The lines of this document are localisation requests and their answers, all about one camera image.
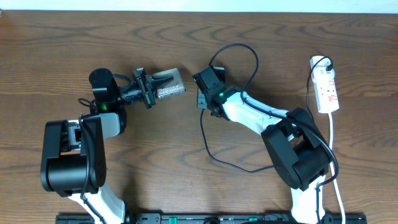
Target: power outlet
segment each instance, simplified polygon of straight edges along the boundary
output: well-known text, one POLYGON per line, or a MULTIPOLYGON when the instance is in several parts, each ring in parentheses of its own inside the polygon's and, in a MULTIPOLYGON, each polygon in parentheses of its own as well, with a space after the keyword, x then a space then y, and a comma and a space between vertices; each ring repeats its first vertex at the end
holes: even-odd
MULTIPOLYGON (((314 56, 310 60, 313 67, 323 56, 314 56)), ((337 91, 335 85, 335 71, 326 71, 326 67, 331 64, 328 58, 323 59, 313 69, 311 78, 315 90, 315 98, 319 113, 331 113, 339 108, 337 91)))

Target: brown wood surface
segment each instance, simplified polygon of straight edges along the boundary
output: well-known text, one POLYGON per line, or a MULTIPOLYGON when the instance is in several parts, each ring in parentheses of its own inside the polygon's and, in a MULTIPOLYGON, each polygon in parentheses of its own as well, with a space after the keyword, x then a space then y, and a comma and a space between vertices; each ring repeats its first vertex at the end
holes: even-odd
MULTIPOLYGON (((289 210, 290 189, 274 170, 245 174, 206 154, 191 76, 222 46, 242 42, 259 55, 249 93, 292 110, 305 106, 312 55, 333 58, 340 110, 334 150, 347 212, 369 223, 397 223, 398 16, 370 14, 225 14, 6 11, 0 18, 0 223, 54 223, 83 212, 46 192, 39 179, 47 121, 75 119, 92 99, 88 75, 177 67, 187 92, 146 110, 127 108, 123 135, 105 140, 107 181, 131 207, 163 212, 289 210)), ((228 83, 242 85, 254 57, 242 48, 220 54, 228 83)), ((311 108, 328 138, 327 115, 311 108)), ((244 126, 204 118, 214 155, 247 169, 270 164, 261 138, 244 126)), ((332 185, 324 207, 339 212, 332 185)))

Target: wooden tabletop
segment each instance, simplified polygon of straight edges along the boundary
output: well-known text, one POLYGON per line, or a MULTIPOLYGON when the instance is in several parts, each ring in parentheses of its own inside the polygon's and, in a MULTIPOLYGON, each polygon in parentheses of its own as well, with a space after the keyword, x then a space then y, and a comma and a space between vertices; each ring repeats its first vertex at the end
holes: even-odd
MULTIPOLYGON (((347 212, 369 223, 398 219, 398 16, 168 12, 5 11, 0 18, 0 222, 54 223, 83 209, 40 184, 47 121, 76 119, 93 99, 96 68, 129 75, 177 67, 187 92, 128 106, 124 134, 105 140, 107 182, 131 208, 166 213, 290 210, 289 187, 275 170, 246 174, 207 155, 192 75, 226 44, 249 44, 259 71, 248 92, 267 105, 305 107, 313 55, 334 61, 340 109, 333 113, 338 183, 347 212)), ((242 86, 255 66, 236 47, 215 65, 242 86)), ((311 109, 328 139, 328 117, 311 109)), ((260 136, 204 115, 212 153, 247 169, 271 164, 260 136)), ((331 184, 323 206, 339 212, 331 184)))

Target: green light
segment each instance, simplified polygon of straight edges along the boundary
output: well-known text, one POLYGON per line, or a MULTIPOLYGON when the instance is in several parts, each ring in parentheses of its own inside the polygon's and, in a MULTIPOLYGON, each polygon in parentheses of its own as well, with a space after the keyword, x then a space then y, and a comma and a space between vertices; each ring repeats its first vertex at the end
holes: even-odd
POLYGON ((106 111, 106 110, 107 110, 107 107, 106 107, 106 105, 105 105, 104 103, 101 105, 101 109, 102 109, 103 111, 106 111))

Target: power strip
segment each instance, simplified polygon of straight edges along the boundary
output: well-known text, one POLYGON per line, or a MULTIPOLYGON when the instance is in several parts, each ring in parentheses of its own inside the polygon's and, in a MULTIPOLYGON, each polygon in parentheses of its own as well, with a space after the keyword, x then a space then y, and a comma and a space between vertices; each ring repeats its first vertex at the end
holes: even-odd
MULTIPOLYGON (((320 55, 312 57, 310 60, 311 68, 322 58, 323 56, 320 55)), ((335 85, 335 70, 326 70, 326 67, 330 64, 331 61, 328 58, 324 58, 317 64, 311 74, 319 113, 331 113, 339 108, 335 85)))

